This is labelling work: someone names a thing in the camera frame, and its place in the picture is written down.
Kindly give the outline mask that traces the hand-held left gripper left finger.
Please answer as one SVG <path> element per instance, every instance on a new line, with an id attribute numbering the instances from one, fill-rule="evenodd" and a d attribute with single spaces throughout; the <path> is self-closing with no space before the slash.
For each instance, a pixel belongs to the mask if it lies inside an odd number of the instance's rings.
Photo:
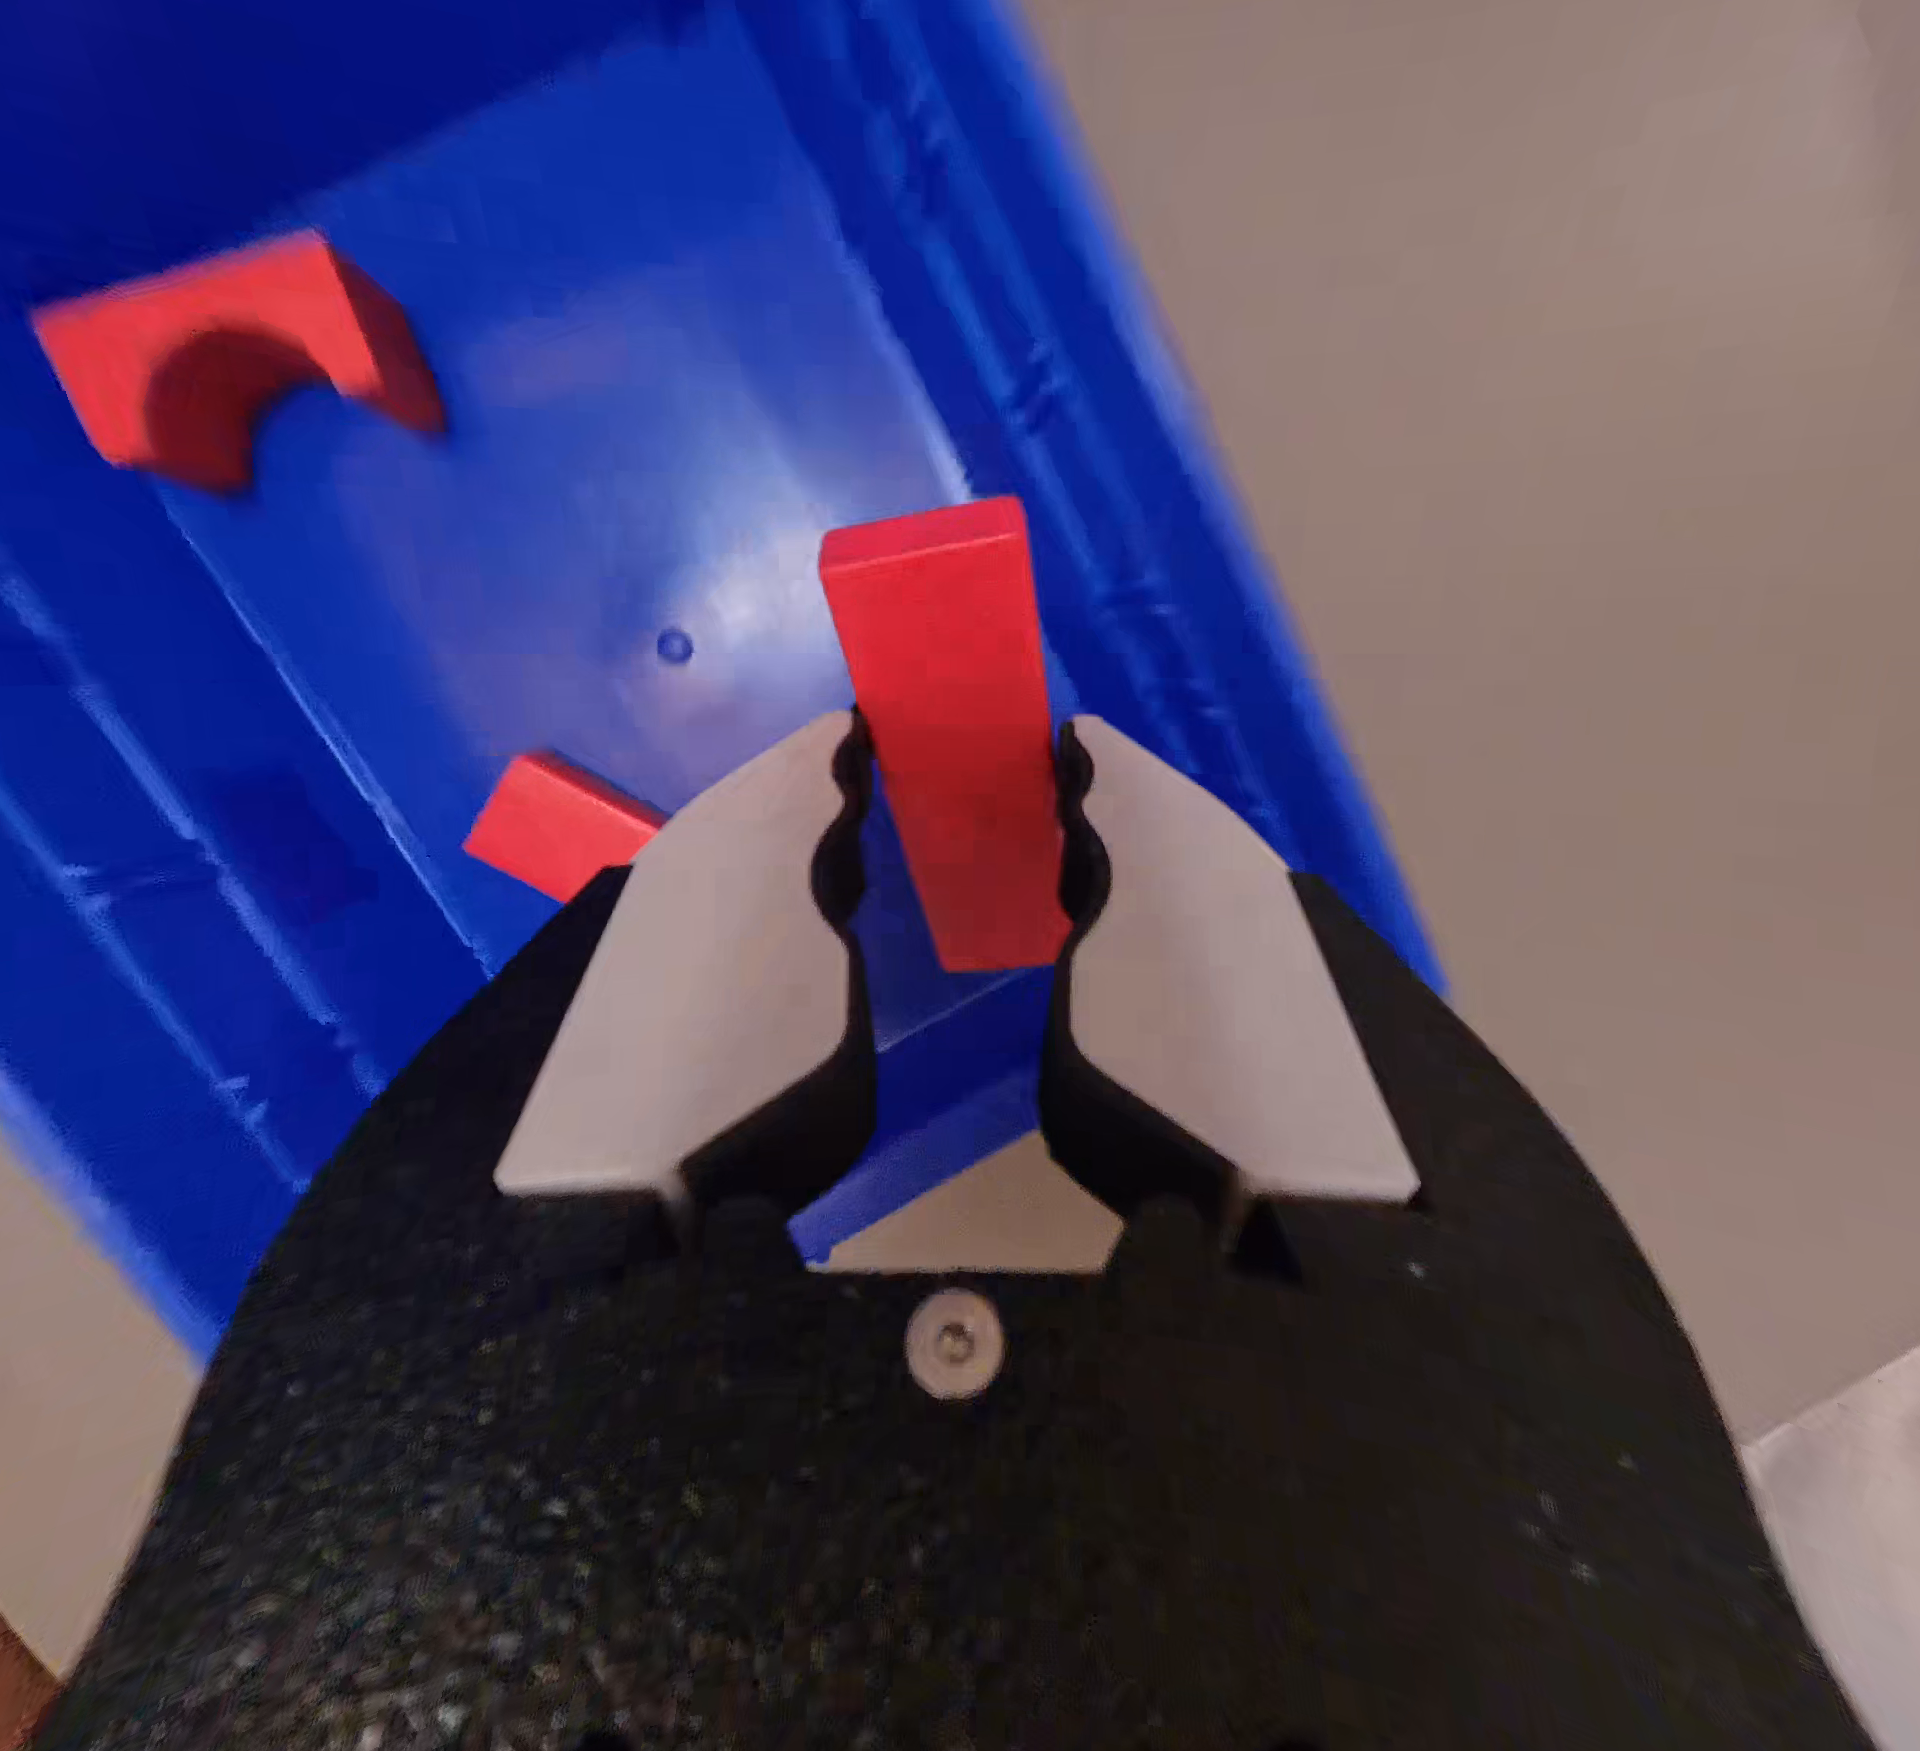
<path id="1" fill-rule="evenodd" d="M 780 738 L 638 850 L 495 1187 L 695 1213 L 815 1203 L 877 1126 L 852 919 L 874 755 L 852 707 Z"/>

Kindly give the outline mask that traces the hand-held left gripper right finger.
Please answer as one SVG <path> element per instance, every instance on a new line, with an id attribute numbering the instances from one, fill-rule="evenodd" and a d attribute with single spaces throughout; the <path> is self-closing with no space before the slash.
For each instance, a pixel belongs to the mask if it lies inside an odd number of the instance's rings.
<path id="1" fill-rule="evenodd" d="M 1123 1218 L 1163 1197 L 1407 1208 L 1423 1176 L 1283 853 L 1103 717 L 1060 738 L 1069 942 L 1041 1056 L 1055 1164 Z"/>

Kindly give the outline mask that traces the red plank block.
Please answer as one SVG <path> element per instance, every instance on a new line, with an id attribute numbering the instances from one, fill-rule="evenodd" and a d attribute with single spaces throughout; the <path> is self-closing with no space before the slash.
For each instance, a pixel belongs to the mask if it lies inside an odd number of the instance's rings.
<path id="1" fill-rule="evenodd" d="M 832 530 L 819 572 L 942 965 L 1055 964 L 1063 822 L 1020 501 Z"/>

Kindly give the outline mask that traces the blue plastic bin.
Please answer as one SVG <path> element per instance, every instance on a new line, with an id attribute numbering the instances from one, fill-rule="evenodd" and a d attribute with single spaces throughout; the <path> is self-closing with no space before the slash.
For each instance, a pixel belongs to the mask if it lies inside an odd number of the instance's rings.
<path id="1" fill-rule="evenodd" d="M 1001 0 L 4 0 L 4 1135 L 197 1364 L 351 1124 L 552 914 L 469 826 L 666 811 L 852 701 L 826 533 L 1020 499 L 1090 710 L 1443 987 Z M 31 315 L 310 230 L 421 436 L 252 485 L 86 436 Z"/>

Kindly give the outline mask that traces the red rectangular block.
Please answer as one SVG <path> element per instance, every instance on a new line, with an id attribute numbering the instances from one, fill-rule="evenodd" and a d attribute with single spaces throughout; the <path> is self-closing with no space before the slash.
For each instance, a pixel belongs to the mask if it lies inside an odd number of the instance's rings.
<path id="1" fill-rule="evenodd" d="M 551 752 L 516 752 L 469 826 L 471 856 L 545 900 L 575 900 L 601 872 L 632 864 L 667 812 Z"/>

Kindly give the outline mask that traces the red arch block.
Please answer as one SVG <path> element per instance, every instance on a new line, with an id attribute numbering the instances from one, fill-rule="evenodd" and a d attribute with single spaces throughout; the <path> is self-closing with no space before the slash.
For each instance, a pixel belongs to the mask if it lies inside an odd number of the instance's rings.
<path id="1" fill-rule="evenodd" d="M 102 458 L 192 490 L 250 490 L 259 425 L 304 388 L 421 436 L 449 428 L 403 307 L 310 228 L 45 304 L 31 322 Z"/>

